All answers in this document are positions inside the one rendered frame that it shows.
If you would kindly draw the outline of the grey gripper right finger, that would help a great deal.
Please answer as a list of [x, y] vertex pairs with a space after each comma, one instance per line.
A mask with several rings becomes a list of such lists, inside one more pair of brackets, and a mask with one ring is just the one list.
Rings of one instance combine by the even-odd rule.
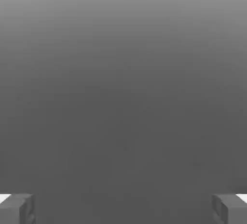
[[215, 224], [247, 224], [247, 194], [213, 194]]

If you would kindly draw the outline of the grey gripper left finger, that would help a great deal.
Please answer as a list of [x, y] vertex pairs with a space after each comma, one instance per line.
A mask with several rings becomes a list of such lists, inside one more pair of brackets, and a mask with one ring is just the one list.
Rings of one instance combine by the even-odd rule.
[[36, 224], [35, 195], [10, 194], [0, 203], [0, 224]]

